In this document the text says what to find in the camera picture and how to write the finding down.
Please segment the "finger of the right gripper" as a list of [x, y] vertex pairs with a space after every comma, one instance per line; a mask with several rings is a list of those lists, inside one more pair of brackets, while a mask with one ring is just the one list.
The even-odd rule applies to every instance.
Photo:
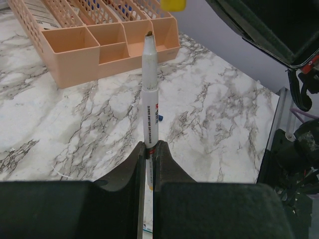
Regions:
[[282, 64], [298, 68], [319, 51], [317, 0], [209, 0], [238, 35]]

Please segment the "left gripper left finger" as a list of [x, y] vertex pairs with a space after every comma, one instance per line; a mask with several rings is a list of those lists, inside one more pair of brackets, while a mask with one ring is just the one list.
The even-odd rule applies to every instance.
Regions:
[[3, 239], [140, 239], [146, 147], [96, 181], [2, 181]]

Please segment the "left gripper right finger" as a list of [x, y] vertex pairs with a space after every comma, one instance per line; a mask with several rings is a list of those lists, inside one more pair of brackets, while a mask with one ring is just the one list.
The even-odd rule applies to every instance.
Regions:
[[292, 239], [274, 190], [265, 184], [196, 182], [159, 141], [155, 151], [156, 239]]

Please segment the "yellow-end white marker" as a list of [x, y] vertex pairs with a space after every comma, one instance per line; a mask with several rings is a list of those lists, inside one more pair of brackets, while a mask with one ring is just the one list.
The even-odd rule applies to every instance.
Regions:
[[144, 41], [141, 96], [144, 143], [147, 149], [147, 183], [152, 190], [154, 188], [154, 153], [159, 141], [158, 55], [152, 31], [146, 34]]

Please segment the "yellow pen cap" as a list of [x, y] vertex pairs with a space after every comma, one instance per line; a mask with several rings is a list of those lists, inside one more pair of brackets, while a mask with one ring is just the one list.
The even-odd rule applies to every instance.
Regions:
[[184, 11], [186, 8], [186, 0], [160, 0], [160, 7], [165, 11]]

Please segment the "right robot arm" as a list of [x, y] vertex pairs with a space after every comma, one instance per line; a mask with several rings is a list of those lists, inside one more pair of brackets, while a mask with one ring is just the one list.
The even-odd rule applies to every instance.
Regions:
[[319, 236], [319, 3], [316, 0], [211, 0], [246, 42], [287, 67], [257, 182], [283, 203], [297, 239]]

